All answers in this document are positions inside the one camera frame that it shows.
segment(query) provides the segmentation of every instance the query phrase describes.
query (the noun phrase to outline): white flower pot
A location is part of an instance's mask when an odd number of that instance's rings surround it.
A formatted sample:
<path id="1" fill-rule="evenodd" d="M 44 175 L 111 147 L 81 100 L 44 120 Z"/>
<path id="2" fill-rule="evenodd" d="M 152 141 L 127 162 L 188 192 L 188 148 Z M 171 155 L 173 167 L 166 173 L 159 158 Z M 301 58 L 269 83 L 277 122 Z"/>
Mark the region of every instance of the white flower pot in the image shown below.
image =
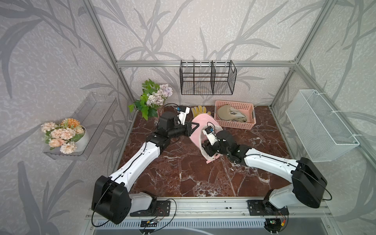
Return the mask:
<path id="1" fill-rule="evenodd" d="M 76 142 L 77 149 L 75 150 L 75 152 L 84 151 L 89 141 L 90 141 L 90 136 L 87 134 L 87 131 L 85 129 L 85 134 L 83 135 L 83 137 L 79 141 Z"/>

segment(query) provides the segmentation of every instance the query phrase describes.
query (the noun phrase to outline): white mesh basket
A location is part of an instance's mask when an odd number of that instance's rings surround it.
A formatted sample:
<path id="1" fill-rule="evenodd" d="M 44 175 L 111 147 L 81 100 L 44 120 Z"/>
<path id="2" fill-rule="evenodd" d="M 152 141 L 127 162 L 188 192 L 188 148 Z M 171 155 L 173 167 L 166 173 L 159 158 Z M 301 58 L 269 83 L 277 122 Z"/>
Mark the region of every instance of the white mesh basket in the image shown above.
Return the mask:
<path id="1" fill-rule="evenodd" d="M 359 145 L 316 90 L 300 90 L 286 114 L 313 162 L 332 161 Z"/>

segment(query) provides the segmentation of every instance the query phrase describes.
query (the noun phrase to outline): pink basket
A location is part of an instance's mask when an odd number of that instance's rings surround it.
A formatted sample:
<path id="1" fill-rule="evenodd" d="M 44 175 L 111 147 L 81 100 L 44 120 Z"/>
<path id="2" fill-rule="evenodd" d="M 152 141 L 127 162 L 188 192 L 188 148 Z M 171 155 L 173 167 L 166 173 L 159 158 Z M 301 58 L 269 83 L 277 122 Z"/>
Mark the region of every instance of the pink basket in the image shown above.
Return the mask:
<path id="1" fill-rule="evenodd" d="M 238 109 L 245 116 L 247 116 L 247 123 L 241 123 L 237 121 L 223 121 L 217 118 L 217 109 L 223 105 L 231 105 L 231 107 Z M 256 124 L 255 109 L 251 103 L 242 103 L 226 100 L 217 100 L 215 102 L 214 119 L 219 123 L 221 127 L 231 127 L 238 129 L 250 130 Z"/>

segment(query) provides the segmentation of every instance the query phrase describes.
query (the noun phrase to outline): beige cap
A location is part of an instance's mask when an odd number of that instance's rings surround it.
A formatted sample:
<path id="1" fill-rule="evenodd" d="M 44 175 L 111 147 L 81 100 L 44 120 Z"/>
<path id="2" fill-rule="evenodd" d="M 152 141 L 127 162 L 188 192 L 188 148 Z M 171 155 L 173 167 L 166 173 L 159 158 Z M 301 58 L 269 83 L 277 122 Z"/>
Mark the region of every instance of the beige cap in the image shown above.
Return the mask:
<path id="1" fill-rule="evenodd" d="M 247 122 L 247 116 L 245 116 L 239 110 L 231 107 L 231 105 L 224 105 L 217 110 L 217 117 L 224 121 L 238 121 Z"/>

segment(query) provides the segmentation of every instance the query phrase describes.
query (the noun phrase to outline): flower bouquet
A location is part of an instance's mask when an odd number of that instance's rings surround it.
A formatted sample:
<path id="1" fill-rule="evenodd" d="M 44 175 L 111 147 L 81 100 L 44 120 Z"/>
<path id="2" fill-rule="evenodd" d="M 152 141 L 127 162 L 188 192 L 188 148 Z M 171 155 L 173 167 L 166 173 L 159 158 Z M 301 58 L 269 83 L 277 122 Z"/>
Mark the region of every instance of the flower bouquet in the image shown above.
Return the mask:
<path id="1" fill-rule="evenodd" d="M 83 149 L 82 146 L 76 143 L 86 133 L 85 128 L 76 119 L 66 118 L 60 124 L 47 122 L 41 125 L 41 127 L 42 132 L 45 133 L 43 140 L 50 146 L 50 150 L 60 147 L 60 152 L 70 154 L 74 151 L 83 151 L 86 147 L 87 143 L 83 143 Z"/>
<path id="2" fill-rule="evenodd" d="M 129 105 L 130 112 L 136 108 L 146 120 L 149 117 L 158 117 L 157 109 L 172 95 L 172 88 L 168 84 L 156 84 L 150 79 L 142 83 L 142 87 L 143 94 L 139 100 Z"/>

